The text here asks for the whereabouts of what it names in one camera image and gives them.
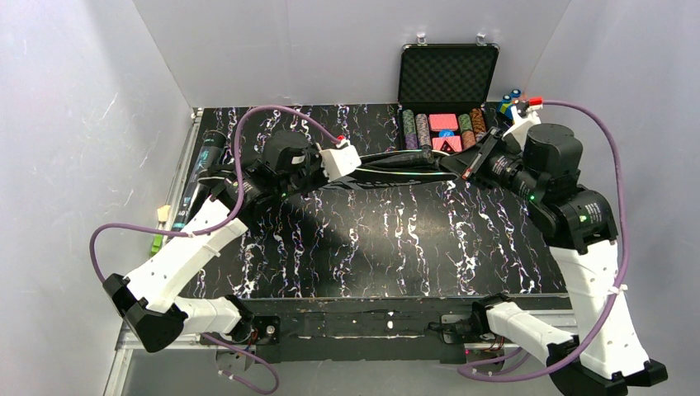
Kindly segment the black shuttlecock tube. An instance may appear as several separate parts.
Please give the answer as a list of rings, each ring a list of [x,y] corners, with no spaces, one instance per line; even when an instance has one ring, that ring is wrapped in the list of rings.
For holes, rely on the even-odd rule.
[[[172,231],[181,231],[201,208],[208,188],[199,182],[199,178],[208,168],[220,163],[226,142],[227,136],[218,130],[207,130],[204,133],[202,145],[177,206]]]

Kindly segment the green small block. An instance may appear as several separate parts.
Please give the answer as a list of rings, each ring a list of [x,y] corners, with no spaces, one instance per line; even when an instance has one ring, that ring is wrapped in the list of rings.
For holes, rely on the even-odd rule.
[[[151,257],[155,256],[160,251],[162,246],[163,246],[163,235],[156,234],[153,238],[152,243],[151,243],[149,255]]]

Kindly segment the black racket bag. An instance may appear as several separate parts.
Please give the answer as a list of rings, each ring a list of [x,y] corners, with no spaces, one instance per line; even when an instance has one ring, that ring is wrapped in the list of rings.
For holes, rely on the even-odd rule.
[[[468,161],[479,151],[470,148],[461,153],[445,154],[405,150],[360,156],[362,165],[336,181],[327,181],[316,190],[368,191],[380,188],[415,186],[461,179]]]

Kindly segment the poker chip row right inner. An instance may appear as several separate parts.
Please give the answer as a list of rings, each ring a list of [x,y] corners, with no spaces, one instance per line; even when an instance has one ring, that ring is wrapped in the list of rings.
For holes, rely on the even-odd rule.
[[[470,149],[477,144],[476,134],[469,114],[461,114],[457,117],[463,150]]]

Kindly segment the poker chip row far right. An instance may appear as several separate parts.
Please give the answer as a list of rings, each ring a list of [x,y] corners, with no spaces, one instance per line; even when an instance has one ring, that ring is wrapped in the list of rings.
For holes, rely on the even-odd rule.
[[[472,109],[470,118],[475,141],[479,143],[488,134],[488,127],[485,122],[483,111],[480,108]]]

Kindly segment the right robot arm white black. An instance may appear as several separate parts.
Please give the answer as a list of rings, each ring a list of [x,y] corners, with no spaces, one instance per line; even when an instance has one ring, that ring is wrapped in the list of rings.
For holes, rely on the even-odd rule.
[[[544,323],[504,294],[473,303],[469,324],[476,334],[504,337],[534,356],[564,395],[625,395],[669,375],[636,335],[616,282],[622,271],[614,216],[604,196],[579,184],[582,152],[563,125],[534,125],[523,135],[491,130],[465,171],[526,200],[564,278],[577,332]]]

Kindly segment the pink playing card deck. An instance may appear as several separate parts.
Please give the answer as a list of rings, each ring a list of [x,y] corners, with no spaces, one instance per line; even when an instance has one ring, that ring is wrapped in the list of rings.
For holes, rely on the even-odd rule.
[[[462,151],[461,137],[456,135],[438,136],[432,138],[433,148],[444,153],[459,153]]]
[[[433,132],[443,130],[455,131],[459,128],[455,114],[431,114],[428,116],[428,125]]]

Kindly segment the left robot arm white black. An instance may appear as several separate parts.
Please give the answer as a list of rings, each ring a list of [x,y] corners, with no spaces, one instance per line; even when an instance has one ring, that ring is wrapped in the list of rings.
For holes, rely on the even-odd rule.
[[[322,149],[299,134],[277,133],[252,162],[208,169],[202,180],[214,185],[194,217],[144,264],[124,276],[109,275],[102,287],[148,352],[190,334],[219,333],[242,341],[253,330],[254,315],[240,299],[183,298],[186,283],[246,234],[258,213],[287,197],[327,186],[361,163],[347,139]]]

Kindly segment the beige small block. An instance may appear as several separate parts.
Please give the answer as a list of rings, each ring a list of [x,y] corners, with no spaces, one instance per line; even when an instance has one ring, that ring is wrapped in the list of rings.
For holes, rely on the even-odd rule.
[[[164,224],[168,221],[170,209],[171,209],[170,205],[163,205],[163,206],[157,208],[157,210],[156,210],[157,220],[160,224],[161,223]]]

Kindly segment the pink playing card deck upper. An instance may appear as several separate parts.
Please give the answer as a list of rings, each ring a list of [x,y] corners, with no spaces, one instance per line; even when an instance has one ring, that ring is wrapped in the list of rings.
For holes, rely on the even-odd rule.
[[[428,125],[433,132],[443,130],[455,131],[459,128],[455,114],[431,114],[428,116]]]

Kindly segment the poker chip row far left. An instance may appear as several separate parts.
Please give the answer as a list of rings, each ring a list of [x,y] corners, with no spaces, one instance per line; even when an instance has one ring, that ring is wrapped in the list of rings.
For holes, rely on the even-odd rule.
[[[417,127],[414,113],[411,110],[402,112],[404,146],[407,150],[417,150],[419,148]]]

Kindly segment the poker chip row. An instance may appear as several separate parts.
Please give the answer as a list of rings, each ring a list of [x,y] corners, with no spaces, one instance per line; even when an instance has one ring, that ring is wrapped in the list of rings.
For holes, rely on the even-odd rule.
[[[457,117],[463,150],[470,149],[477,144],[476,134],[469,114],[461,114]]]
[[[414,113],[411,110],[402,112],[404,146],[407,150],[417,150],[419,148],[417,127]]]
[[[483,111],[480,108],[472,109],[470,118],[475,141],[479,143],[488,134],[488,127],[485,122]]]
[[[417,114],[415,116],[415,126],[419,148],[425,152],[431,151],[433,146],[430,136],[428,116],[426,114]]]

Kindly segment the black poker chip case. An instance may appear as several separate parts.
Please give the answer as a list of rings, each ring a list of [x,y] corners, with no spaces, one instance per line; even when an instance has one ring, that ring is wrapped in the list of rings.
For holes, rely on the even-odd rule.
[[[400,55],[399,136],[404,146],[402,112],[470,114],[487,102],[499,57],[496,44],[405,45]]]

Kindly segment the colourful toy block train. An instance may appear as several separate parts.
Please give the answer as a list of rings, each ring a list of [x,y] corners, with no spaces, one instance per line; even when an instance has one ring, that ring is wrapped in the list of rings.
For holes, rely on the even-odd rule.
[[[527,102],[523,100],[523,91],[516,88],[509,94],[503,95],[497,106],[497,112],[507,120],[513,120],[513,115],[525,116]]]

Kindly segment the pink playing card deck lower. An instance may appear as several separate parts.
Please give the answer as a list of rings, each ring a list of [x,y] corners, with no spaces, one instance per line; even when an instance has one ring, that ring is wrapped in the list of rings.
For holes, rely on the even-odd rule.
[[[462,151],[461,137],[456,135],[438,136],[432,138],[433,148],[444,153],[459,153]]]

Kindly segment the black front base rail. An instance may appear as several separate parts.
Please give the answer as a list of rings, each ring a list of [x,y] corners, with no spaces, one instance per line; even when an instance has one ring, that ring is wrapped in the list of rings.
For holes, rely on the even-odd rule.
[[[259,344],[271,363],[296,361],[439,361],[461,364],[469,349],[507,343],[474,332],[474,297],[245,299],[270,317],[272,341]]]

